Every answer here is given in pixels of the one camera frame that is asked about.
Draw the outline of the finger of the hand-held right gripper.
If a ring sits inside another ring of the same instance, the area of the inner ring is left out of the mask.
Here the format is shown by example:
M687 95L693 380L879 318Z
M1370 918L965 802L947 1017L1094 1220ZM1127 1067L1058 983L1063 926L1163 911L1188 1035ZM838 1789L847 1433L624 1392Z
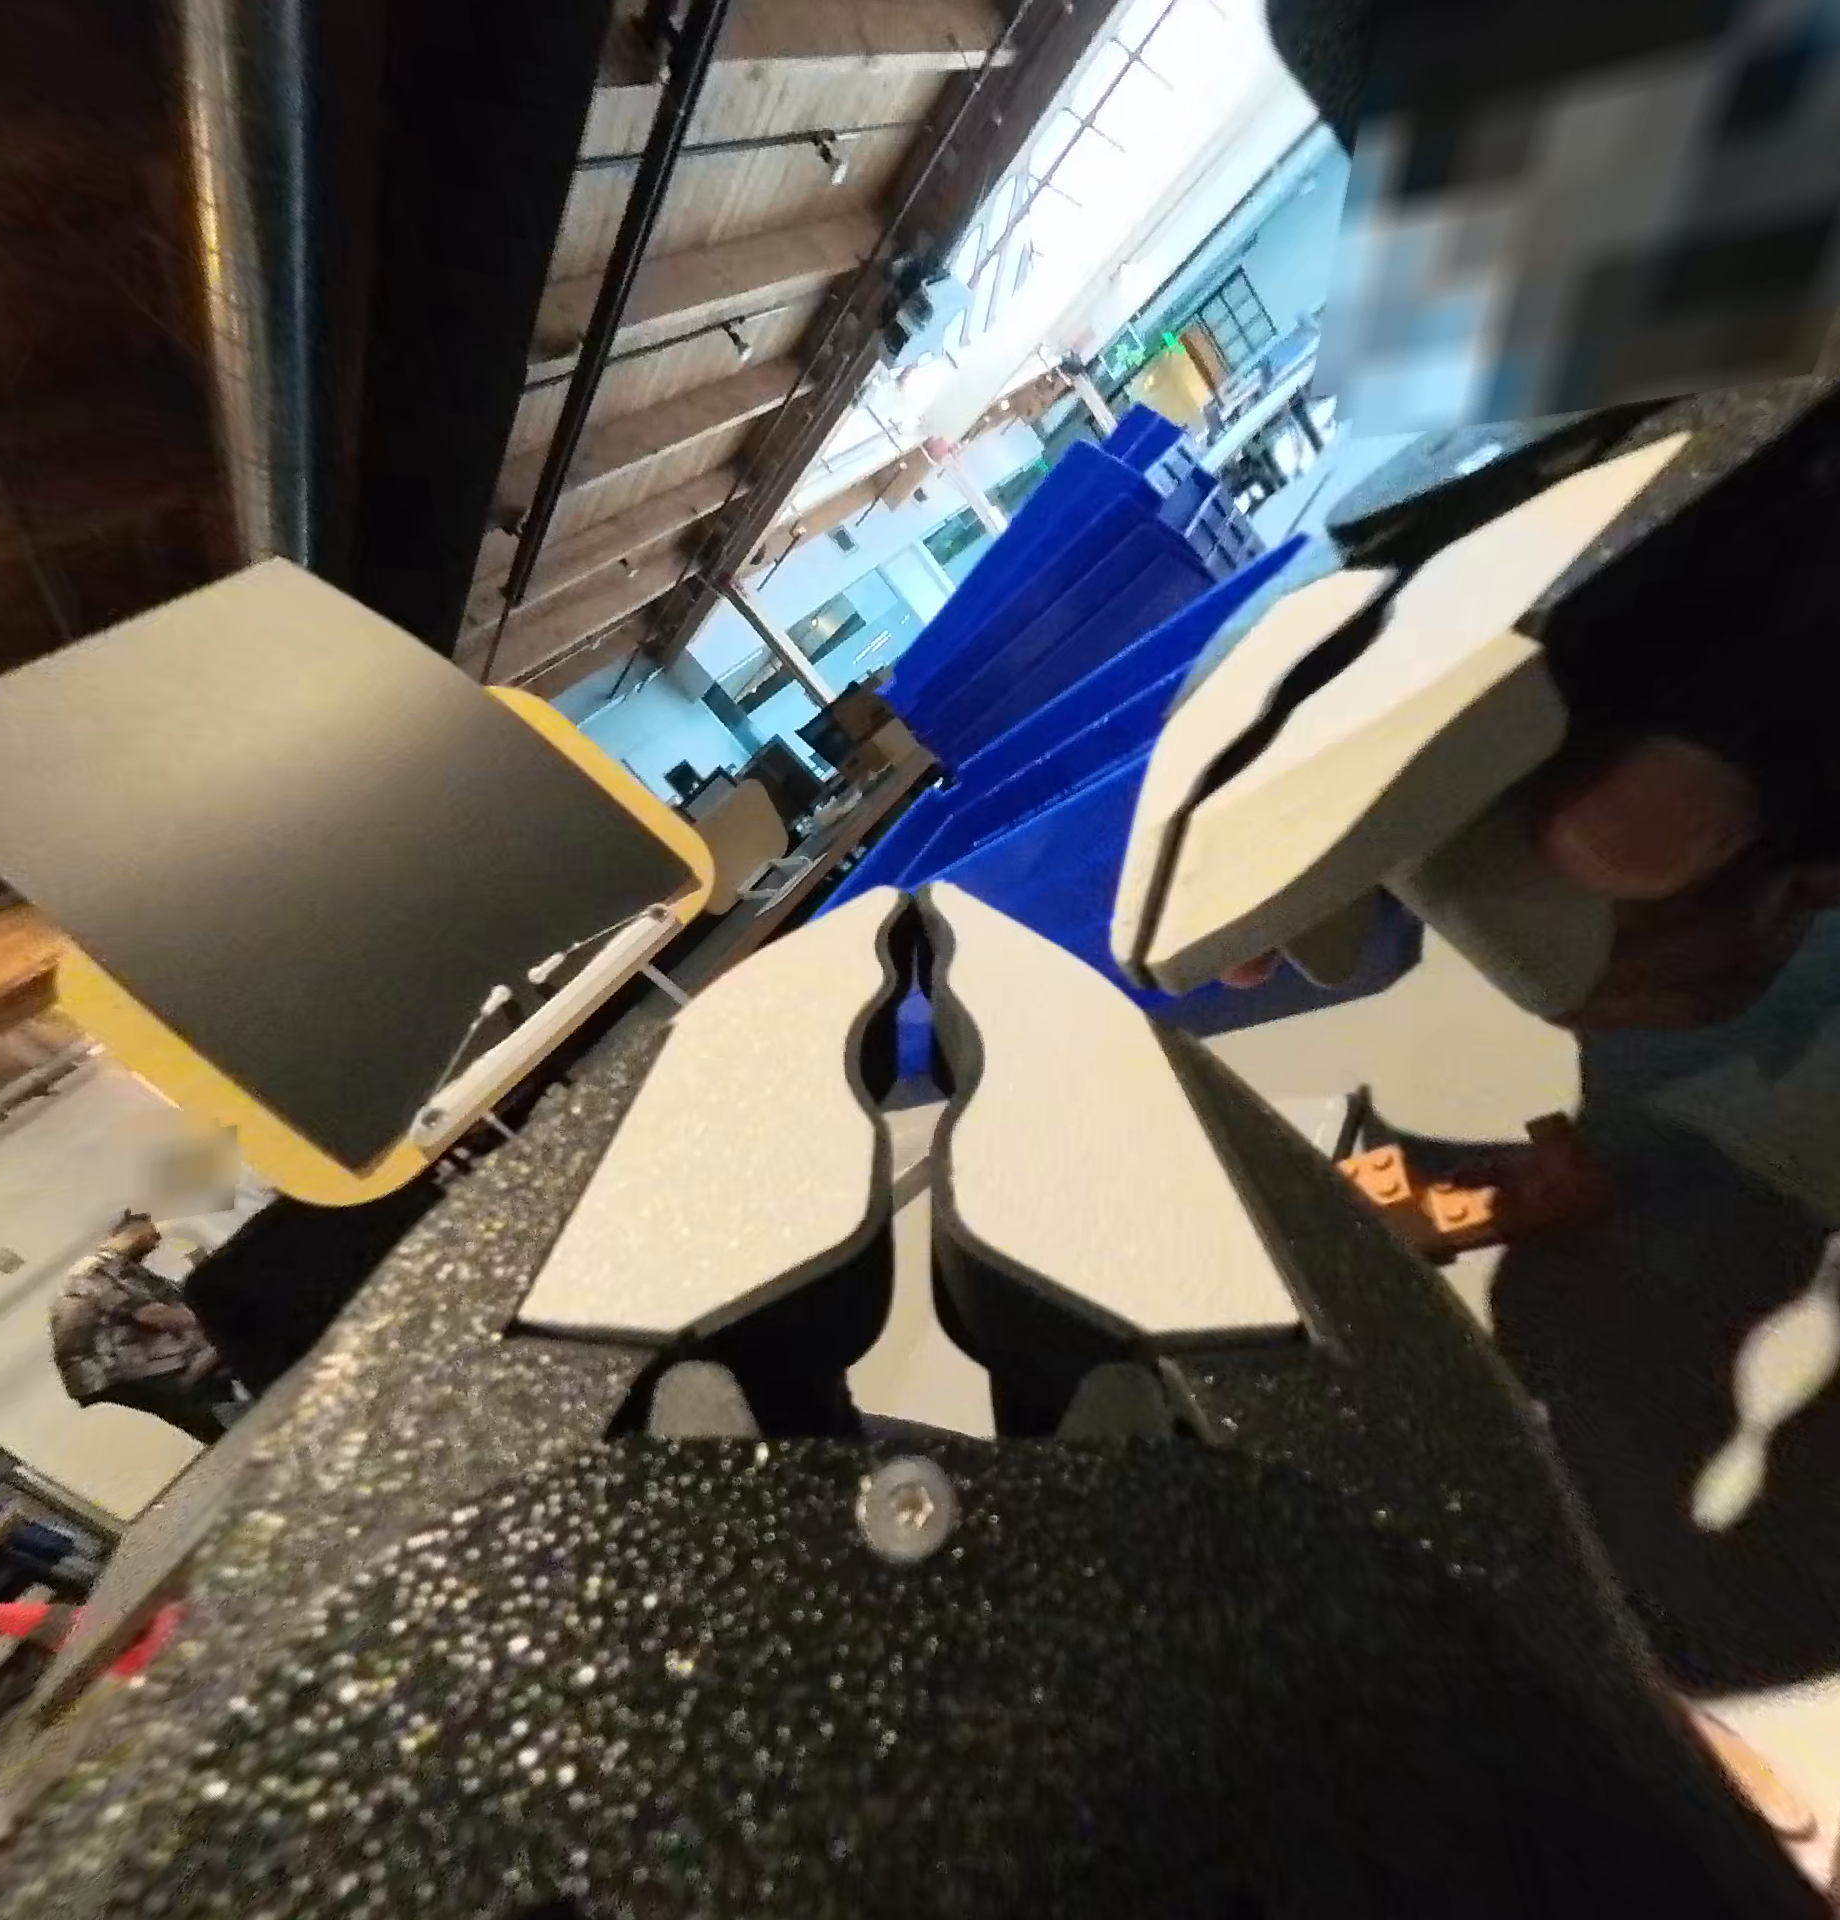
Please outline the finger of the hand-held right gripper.
M1384 892L1506 993L1586 993L1611 908L1535 865L1514 802L1572 719L1528 617L1683 445L1650 433L1565 473L1528 445L1427 497L1455 521L1422 558L1349 563L1397 573L1366 644L1191 810L1157 888L1143 774L1113 892L1119 971L1188 993L1280 953L1324 980L1357 964Z
M1146 762L1146 888L1160 888L1191 810L1230 778L1293 709L1336 673L1397 587L1391 566L1349 566L1283 592L1202 672Z

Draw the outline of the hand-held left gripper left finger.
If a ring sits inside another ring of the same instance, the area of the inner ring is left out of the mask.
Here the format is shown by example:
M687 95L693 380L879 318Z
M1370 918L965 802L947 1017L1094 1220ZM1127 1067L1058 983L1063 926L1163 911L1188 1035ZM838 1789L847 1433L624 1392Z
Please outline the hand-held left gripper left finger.
M890 1296L889 1022L907 897L872 888L752 952L669 1022L515 1327L717 1338L807 1303L873 1338Z

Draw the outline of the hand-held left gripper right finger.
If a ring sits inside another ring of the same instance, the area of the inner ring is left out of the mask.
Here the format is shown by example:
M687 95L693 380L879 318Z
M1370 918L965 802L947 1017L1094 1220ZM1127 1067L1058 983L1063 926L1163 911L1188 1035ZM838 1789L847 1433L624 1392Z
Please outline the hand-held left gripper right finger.
M938 1273L1157 1351L1300 1333L1163 1035L1094 969L955 884L916 895L954 1083Z

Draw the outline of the blue storage bin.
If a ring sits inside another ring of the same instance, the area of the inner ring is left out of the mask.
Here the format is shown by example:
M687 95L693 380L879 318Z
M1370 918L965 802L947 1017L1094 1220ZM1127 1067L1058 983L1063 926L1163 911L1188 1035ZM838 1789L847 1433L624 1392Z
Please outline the blue storage bin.
M968 755L951 781L923 789L814 915L876 887L914 895L941 877L1067 949L1154 1019L1194 1035L1346 1004L1412 971L1422 929L1387 904L1341 987L1321 987L1288 964L1277 964L1260 987L1214 984L1168 995L1127 984L1108 949L1108 923L1157 734L1160 717L1133 705L1096 714L1063 740L1027 726L1003 734Z
M985 747L1173 611L1266 579L1266 544L1182 426L1137 402L1074 443L896 657L885 702L955 784Z

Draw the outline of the orange toy brick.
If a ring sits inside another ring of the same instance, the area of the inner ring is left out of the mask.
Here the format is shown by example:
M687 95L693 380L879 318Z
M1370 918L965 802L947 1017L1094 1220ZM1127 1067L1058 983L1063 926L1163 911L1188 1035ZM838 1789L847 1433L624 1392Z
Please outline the orange toy brick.
M1333 1170L1366 1199L1384 1228L1431 1261L1506 1242L1494 1185L1427 1179L1394 1144L1343 1153Z

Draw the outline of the grey desk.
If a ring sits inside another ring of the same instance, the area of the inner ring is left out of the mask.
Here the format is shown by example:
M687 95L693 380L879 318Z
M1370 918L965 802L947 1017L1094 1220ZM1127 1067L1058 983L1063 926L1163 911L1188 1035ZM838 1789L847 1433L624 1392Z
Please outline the grey desk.
M1307 1129L1363 1090L1435 1170L1580 1121L1603 1210L1445 1275L1668 1673L1840 1876L1840 915L1719 1026L1576 1041L1431 940L1387 993L1214 1052Z

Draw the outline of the person's right hand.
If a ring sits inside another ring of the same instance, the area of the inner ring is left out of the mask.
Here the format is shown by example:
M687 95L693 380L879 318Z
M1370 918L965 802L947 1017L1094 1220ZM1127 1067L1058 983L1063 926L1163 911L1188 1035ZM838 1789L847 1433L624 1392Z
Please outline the person's right hand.
M1840 851L1792 851L1747 774L1688 740L1641 740L1559 788L1535 847L1614 911L1606 969L1558 1017L1573 1032L1736 1019L1840 908Z

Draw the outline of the dark panel with yellow rim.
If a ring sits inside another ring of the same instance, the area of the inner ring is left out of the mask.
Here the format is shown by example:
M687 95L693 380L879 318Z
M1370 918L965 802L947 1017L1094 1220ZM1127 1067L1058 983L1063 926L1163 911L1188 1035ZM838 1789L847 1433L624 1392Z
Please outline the dark panel with yellow rim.
M284 558L0 673L52 995L284 1197L413 1183L708 904L563 714Z

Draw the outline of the silver ventilation duct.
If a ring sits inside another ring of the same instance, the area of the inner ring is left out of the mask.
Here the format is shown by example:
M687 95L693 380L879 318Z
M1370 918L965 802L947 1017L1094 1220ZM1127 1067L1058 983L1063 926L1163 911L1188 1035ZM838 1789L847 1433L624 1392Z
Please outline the silver ventilation duct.
M174 1L210 429L244 562L315 544L305 1Z

